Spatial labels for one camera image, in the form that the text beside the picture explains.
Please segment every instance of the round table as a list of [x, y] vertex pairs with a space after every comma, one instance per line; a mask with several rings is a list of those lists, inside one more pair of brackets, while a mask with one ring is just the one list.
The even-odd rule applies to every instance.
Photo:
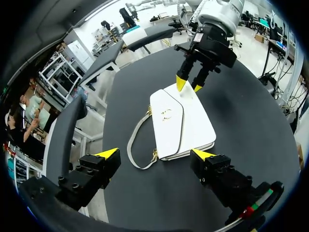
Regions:
[[[159, 160], [146, 171], [136, 169], [127, 157], [126, 145], [147, 111], [150, 95], [175, 83], [183, 60], [183, 53], [171, 47], [123, 68], [114, 79], [103, 132], [103, 150], [118, 147], [121, 153], [121, 166], [104, 190], [112, 225], [206, 232], [223, 227], [231, 213], [209, 189], [202, 187], [190, 169], [189, 157]], [[191, 82], [200, 68], [195, 63]], [[239, 61], [232, 69], [221, 66], [220, 74], [211, 72], [197, 95], [217, 135], [209, 152], [230, 157], [238, 171], [253, 177], [254, 187], [263, 181], [284, 184], [283, 195], [266, 213], [269, 219], [293, 190], [299, 175], [296, 144], [284, 115]], [[154, 129], [149, 119], [132, 147], [137, 164], [148, 164], [154, 148]]]

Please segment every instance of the cardboard box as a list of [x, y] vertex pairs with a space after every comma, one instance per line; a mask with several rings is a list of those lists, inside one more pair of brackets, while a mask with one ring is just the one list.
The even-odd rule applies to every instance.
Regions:
[[255, 39], [260, 43], [264, 43], [264, 37], [262, 35], [256, 34]]
[[303, 157], [303, 150], [301, 149], [300, 143], [296, 143], [297, 145], [297, 153], [298, 153], [298, 158], [299, 158], [299, 166], [300, 169], [304, 169], [304, 157]]

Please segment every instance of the black padded rail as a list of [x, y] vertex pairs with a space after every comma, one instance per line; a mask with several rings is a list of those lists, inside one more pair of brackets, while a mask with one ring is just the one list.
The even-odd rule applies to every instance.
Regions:
[[69, 172], [71, 143], [76, 121], [86, 116], [85, 103], [77, 97], [56, 119], [56, 124], [49, 134], [51, 141], [46, 160], [46, 177], [58, 184], [58, 177]]
[[86, 79], [88, 79], [90, 76], [92, 76], [95, 72], [100, 70], [105, 65], [111, 62], [115, 62], [123, 44], [124, 41], [121, 40], [116, 44], [114, 44], [113, 46], [106, 49], [104, 52], [102, 52], [101, 55], [98, 56], [96, 61], [91, 65], [90, 69], [88, 69], [88, 71], [85, 73], [85, 75], [81, 80], [81, 83]]
[[142, 38], [130, 45], [127, 48], [131, 51], [136, 51], [137, 49], [145, 46], [146, 44], [150, 44], [157, 40], [162, 40], [165, 38], [173, 37], [173, 33], [176, 31], [175, 28], [167, 26], [167, 25], [156, 25], [153, 27], [149, 27], [145, 29], [147, 37]]

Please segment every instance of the ceiling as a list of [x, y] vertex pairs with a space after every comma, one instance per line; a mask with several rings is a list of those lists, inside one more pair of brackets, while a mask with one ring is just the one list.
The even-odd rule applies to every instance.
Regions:
[[61, 41], [68, 30], [95, 11], [106, 0], [37, 0], [36, 6], [20, 28], [4, 69], [2, 81], [12, 77], [53, 44]]

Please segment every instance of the handbag flap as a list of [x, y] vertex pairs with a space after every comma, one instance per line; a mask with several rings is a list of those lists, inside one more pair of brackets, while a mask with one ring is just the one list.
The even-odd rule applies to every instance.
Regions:
[[163, 89], [150, 96], [150, 105], [159, 158], [176, 154], [182, 135], [182, 105]]

